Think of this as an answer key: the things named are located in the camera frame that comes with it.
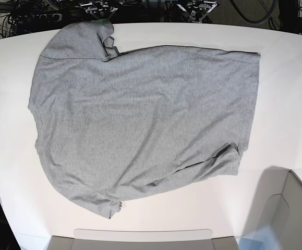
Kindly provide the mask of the grey T-shirt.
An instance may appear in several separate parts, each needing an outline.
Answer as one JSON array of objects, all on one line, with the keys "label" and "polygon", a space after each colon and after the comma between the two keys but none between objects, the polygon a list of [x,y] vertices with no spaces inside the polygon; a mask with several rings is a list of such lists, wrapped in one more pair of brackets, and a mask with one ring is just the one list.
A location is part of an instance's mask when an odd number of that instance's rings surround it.
[{"label": "grey T-shirt", "polygon": [[40,53],[29,110],[53,188],[104,218],[123,201],[235,176],[260,55],[187,46],[120,53],[111,23],[62,28]]}]

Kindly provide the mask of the beige chair back bottom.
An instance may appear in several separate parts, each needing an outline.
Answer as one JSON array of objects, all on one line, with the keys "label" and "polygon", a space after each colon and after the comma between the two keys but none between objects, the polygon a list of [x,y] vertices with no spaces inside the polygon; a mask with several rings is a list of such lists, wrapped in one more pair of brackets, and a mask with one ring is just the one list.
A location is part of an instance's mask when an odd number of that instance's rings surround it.
[{"label": "beige chair back bottom", "polygon": [[233,236],[212,238],[210,229],[184,231],[104,231],[75,229],[52,236],[48,249],[239,249]]}]

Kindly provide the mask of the beige chair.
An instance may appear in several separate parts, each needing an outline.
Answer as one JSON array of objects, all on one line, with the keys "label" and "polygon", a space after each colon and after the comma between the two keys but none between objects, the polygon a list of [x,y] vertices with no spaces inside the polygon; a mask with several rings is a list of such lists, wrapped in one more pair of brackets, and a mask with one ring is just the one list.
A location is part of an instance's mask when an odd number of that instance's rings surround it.
[{"label": "beige chair", "polygon": [[239,249],[233,236],[212,238],[210,229],[184,231],[104,231],[75,229],[52,236],[48,249]]},{"label": "beige chair", "polygon": [[293,171],[282,192],[268,198],[254,240],[260,249],[302,249],[302,181]]}]

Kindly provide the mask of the black power strip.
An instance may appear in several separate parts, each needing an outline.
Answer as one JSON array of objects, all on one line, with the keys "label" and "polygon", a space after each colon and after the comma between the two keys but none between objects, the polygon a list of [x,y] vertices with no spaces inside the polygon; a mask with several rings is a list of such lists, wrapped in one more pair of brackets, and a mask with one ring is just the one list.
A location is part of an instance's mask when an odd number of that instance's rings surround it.
[{"label": "black power strip", "polygon": [[63,20],[63,14],[61,13],[33,14],[33,15],[21,17],[20,23],[21,24],[53,23],[53,22],[61,22],[62,20]]}]

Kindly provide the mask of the beige chair right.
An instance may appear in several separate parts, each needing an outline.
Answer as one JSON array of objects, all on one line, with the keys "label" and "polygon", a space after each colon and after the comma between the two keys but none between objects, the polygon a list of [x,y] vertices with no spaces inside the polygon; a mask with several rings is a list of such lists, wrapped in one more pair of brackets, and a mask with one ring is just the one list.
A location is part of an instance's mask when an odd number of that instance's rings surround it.
[{"label": "beige chair right", "polygon": [[260,249],[302,249],[302,181],[293,171],[282,192],[268,198],[254,240]]}]

